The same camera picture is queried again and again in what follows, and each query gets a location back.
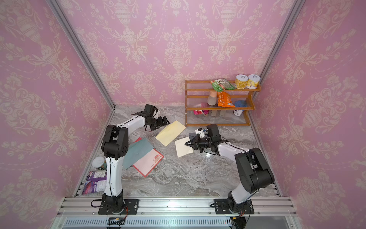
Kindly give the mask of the grey envelope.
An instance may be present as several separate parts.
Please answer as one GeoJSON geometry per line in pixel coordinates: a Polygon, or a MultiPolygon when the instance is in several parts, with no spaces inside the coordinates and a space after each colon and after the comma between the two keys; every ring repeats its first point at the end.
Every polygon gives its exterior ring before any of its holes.
{"type": "Polygon", "coordinates": [[[190,134],[189,134],[189,138],[190,138],[190,140],[194,139],[196,136],[197,136],[197,134],[196,134],[196,133],[190,133],[190,134]]]}

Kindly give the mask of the cream yellow envelope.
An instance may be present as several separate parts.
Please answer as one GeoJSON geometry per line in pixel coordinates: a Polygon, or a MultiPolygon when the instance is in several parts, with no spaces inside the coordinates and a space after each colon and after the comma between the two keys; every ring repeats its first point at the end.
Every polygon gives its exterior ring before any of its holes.
{"type": "Polygon", "coordinates": [[[175,138],[177,138],[184,130],[186,126],[181,124],[179,121],[166,126],[155,138],[167,147],[175,138]]]}

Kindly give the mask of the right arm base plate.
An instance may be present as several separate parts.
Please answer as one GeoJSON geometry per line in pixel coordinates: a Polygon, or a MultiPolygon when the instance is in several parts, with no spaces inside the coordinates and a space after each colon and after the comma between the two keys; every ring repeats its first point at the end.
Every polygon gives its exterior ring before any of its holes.
{"type": "Polygon", "coordinates": [[[217,198],[214,203],[210,204],[215,209],[216,214],[238,214],[243,216],[246,214],[254,214],[252,201],[248,200],[241,204],[235,203],[231,198],[217,198]]]}

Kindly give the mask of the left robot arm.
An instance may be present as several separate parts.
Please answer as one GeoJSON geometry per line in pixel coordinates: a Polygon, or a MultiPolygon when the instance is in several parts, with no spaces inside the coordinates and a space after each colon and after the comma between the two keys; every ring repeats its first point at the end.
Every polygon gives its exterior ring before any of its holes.
{"type": "Polygon", "coordinates": [[[132,114],[132,118],[118,124],[108,125],[101,141],[101,150],[106,158],[107,184],[102,204],[121,210],[124,206],[121,183],[122,165],[129,149],[129,134],[139,128],[149,127],[151,131],[170,124],[153,105],[146,105],[143,111],[132,114]]]}

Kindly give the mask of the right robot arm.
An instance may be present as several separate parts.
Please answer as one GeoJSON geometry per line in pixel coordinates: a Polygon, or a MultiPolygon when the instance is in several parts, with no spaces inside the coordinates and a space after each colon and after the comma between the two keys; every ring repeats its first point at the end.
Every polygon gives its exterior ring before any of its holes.
{"type": "Polygon", "coordinates": [[[274,184],[273,172],[258,148],[244,149],[230,143],[219,133],[218,125],[208,125],[206,134],[197,133],[185,142],[185,146],[193,150],[226,157],[236,163],[240,183],[229,192],[227,204],[232,213],[245,213],[245,207],[250,205],[250,198],[260,189],[274,184]]]}

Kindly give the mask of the tan bordered certificate paper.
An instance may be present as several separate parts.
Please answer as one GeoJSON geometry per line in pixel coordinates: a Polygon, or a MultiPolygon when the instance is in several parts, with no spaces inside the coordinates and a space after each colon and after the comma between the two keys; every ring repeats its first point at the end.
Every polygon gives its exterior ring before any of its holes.
{"type": "Polygon", "coordinates": [[[182,157],[185,156],[187,154],[191,154],[193,153],[193,149],[189,146],[186,146],[185,143],[189,142],[190,138],[189,137],[185,137],[179,140],[175,141],[175,148],[176,148],[176,152],[177,152],[177,157],[182,157]]]}

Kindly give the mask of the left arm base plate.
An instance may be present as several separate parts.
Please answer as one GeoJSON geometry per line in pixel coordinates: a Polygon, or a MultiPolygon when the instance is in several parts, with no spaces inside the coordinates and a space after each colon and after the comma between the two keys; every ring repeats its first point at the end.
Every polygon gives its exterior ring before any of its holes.
{"type": "Polygon", "coordinates": [[[136,215],[139,199],[102,200],[98,210],[99,215],[136,215]]]}

